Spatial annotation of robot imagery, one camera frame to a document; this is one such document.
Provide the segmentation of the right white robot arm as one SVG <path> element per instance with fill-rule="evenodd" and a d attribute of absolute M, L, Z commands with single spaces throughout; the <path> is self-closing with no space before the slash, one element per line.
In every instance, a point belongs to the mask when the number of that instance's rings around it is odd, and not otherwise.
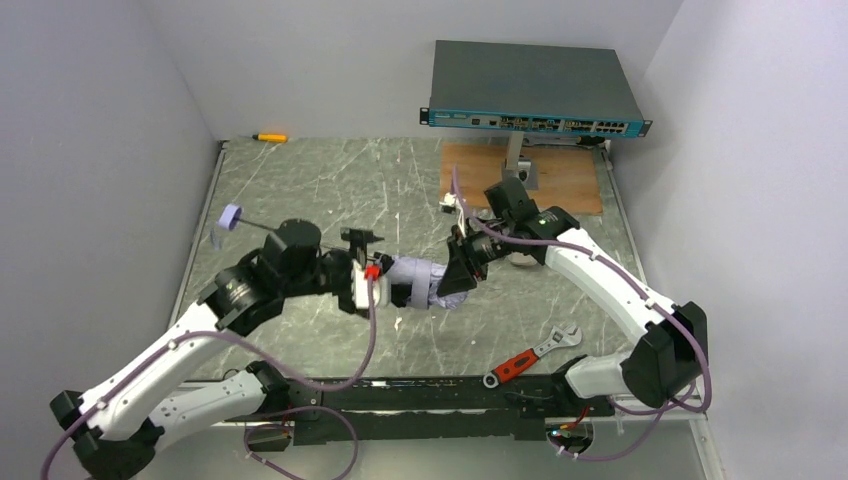
<path fill-rule="evenodd" d="M 470 291 L 486 279 L 489 263 L 511 253 L 577 286 L 615 321 L 633 347 L 605 356 L 584 356 L 552 376 L 555 398 L 574 405 L 596 397 L 629 394 L 660 410 L 677 405 L 705 411 L 712 402 L 707 317 L 693 301 L 679 303 L 648 287 L 607 254 L 579 222 L 560 207 L 540 210 L 516 178 L 485 191 L 494 219 L 483 222 L 468 208 L 459 176 L 451 179 L 462 218 L 447 239 L 449 261 L 437 293 Z M 700 405 L 678 393 L 703 380 Z"/>

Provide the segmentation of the yellow handled screwdriver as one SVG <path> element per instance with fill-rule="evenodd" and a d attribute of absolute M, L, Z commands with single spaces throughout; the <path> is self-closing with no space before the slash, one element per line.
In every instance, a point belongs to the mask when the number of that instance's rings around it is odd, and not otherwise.
<path fill-rule="evenodd" d="M 282 134 L 263 134 L 258 133 L 251 136 L 251 139 L 255 141 L 268 142 L 268 143 L 287 143 L 288 137 Z"/>

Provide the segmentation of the black yellow tool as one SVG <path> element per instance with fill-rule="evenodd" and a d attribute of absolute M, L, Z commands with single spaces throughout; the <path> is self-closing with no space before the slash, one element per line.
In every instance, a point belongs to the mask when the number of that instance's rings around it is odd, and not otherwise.
<path fill-rule="evenodd" d="M 602 145 L 606 142 L 606 139 L 601 136 L 580 136 L 576 144 L 581 147 L 592 148 L 598 145 Z"/>

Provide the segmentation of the lilac umbrella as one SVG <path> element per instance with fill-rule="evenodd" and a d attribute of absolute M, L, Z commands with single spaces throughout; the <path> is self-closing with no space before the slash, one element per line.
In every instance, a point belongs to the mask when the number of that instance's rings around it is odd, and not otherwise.
<path fill-rule="evenodd" d="M 427 310 L 439 307 L 455 310 L 464 303 L 469 292 L 439 295 L 446 266 L 430 260 L 388 255 L 376 252 L 374 262 L 381 268 L 381 277 L 390 285 L 391 302 L 399 308 Z"/>

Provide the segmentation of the pink umbrella case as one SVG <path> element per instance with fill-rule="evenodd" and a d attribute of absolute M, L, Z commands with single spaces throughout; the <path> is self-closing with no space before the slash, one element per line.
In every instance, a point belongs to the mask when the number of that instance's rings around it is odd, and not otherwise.
<path fill-rule="evenodd" d="M 532 255 L 518 252 L 511 253 L 508 256 L 508 261 L 512 265 L 522 268 L 531 268 L 538 265 L 538 261 Z"/>

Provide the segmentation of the network switch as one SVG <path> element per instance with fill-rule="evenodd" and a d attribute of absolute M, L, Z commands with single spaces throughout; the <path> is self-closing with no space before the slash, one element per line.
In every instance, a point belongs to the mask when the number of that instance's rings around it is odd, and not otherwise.
<path fill-rule="evenodd" d="M 457 40 L 435 43 L 419 122 L 508 133 L 502 176 L 529 190 L 538 170 L 521 152 L 526 135 L 642 138 L 652 126 L 612 49 Z"/>

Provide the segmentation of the red handled adjustable wrench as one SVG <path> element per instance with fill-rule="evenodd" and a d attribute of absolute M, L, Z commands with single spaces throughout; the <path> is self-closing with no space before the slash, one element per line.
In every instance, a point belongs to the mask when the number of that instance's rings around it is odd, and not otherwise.
<path fill-rule="evenodd" d="M 482 377 L 483 386 L 494 389 L 511 381 L 551 351 L 579 345 L 583 339 L 582 329 L 577 325 L 553 326 L 548 337 L 532 348 L 528 348 L 505 360 Z"/>

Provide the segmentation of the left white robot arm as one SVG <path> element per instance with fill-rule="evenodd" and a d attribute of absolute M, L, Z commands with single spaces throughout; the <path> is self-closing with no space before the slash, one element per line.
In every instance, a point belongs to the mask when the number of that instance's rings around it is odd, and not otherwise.
<path fill-rule="evenodd" d="M 130 479 L 177 440 L 222 420 L 273 416 L 289 403 L 292 383 L 326 392 L 329 385 L 259 352 L 233 378 L 186 395 L 177 388 L 231 345 L 251 349 L 250 334 L 278 317 L 291 298 L 332 295 L 341 311 L 374 320 L 389 293 L 368 253 L 377 236 L 345 228 L 343 246 L 326 248 L 313 223 L 289 219 L 262 246 L 220 271 L 169 330 L 99 385 L 65 390 L 50 403 L 93 479 Z"/>

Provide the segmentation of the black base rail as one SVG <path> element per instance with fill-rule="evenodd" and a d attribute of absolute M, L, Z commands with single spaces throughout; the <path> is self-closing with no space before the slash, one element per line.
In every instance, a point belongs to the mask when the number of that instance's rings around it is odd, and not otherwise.
<path fill-rule="evenodd" d="M 474 376 L 362 378 L 337 392 L 291 383 L 287 403 L 272 402 L 247 422 L 284 420 L 297 446 L 348 440 L 510 437 L 542 441 L 548 428 L 590 424 L 614 410 L 604 397 L 581 400 L 549 375 L 521 375 L 487 388 Z"/>

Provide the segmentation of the wooden base board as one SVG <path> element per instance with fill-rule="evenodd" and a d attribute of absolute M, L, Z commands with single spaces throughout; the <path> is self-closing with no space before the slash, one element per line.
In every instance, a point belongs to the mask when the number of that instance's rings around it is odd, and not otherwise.
<path fill-rule="evenodd" d="M 442 146 L 440 195 L 450 190 L 452 170 L 458 167 L 461 191 L 475 208 L 489 205 L 484 190 L 502 180 L 507 148 L 502 145 L 445 143 Z M 528 195 L 540 209 L 559 206 L 572 215 L 603 213 L 593 153 L 579 148 L 523 148 L 537 169 L 538 187 Z"/>

